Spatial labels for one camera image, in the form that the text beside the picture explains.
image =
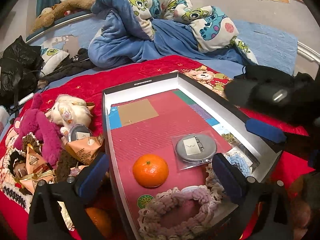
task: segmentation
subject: pink plush toy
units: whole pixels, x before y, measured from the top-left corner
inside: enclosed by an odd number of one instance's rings
[[[19,136],[14,143],[14,147],[22,150],[22,138],[30,132],[39,141],[43,141],[42,157],[51,165],[55,165],[61,152],[60,128],[50,122],[45,114],[39,110],[42,104],[42,96],[36,93],[33,96],[31,107],[21,117],[20,124],[15,121],[14,129]]]

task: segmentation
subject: brown teddy bear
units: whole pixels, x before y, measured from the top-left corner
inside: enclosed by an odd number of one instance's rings
[[[31,33],[42,27],[49,27],[54,21],[64,17],[66,11],[73,11],[76,8],[90,10],[95,0],[64,0],[59,4],[55,4],[43,12],[36,18]]]

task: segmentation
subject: orange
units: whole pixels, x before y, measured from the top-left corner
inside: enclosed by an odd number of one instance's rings
[[[88,216],[91,218],[94,225],[100,231],[100,233],[108,238],[111,236],[112,227],[111,227],[111,219],[108,216],[108,213],[99,208],[86,208]]]
[[[143,187],[158,187],[169,174],[166,161],[154,154],[141,156],[132,167],[133,176]]]

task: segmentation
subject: comforter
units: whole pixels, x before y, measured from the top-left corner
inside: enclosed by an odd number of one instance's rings
[[[96,0],[91,11],[105,19],[88,55],[110,68],[168,55],[256,64],[238,30],[218,7],[192,9],[190,0]]]

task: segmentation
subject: red quilt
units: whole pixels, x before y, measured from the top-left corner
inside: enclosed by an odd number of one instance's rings
[[[46,111],[51,108],[59,94],[69,94],[83,98],[86,102],[94,102],[96,106],[92,113],[94,117],[90,129],[94,135],[98,135],[102,132],[101,92],[103,89],[150,76],[169,73],[174,70],[197,69],[201,66],[201,63],[185,57],[168,56],[157,60],[124,66],[109,72],[100,72],[94,75],[76,77],[58,88],[43,92],[44,103],[41,110]],[[31,100],[25,104],[20,115],[22,115],[30,105]],[[279,127],[284,131],[306,134],[302,127],[292,127],[278,120],[245,109],[242,109],[242,111],[250,117],[260,119]],[[0,143],[0,158],[4,155],[5,150],[4,140],[2,140]],[[312,171],[312,169],[307,166],[306,161],[284,152],[272,174],[272,179],[280,179],[284,182],[285,186],[288,187],[298,176],[310,171]],[[121,222],[119,221],[119,217],[115,210],[114,199],[112,198],[110,191],[103,190],[100,192],[94,206],[107,210],[111,215],[115,232],[112,238],[125,239],[123,230],[116,229],[120,227]],[[3,193],[0,193],[0,212],[3,214],[17,237],[23,240],[27,239],[28,214],[14,201],[9,200]],[[246,232],[244,232],[243,238],[246,238],[250,234],[251,229],[252,226],[249,225]],[[76,239],[80,239],[76,232],[73,232],[72,235]]]

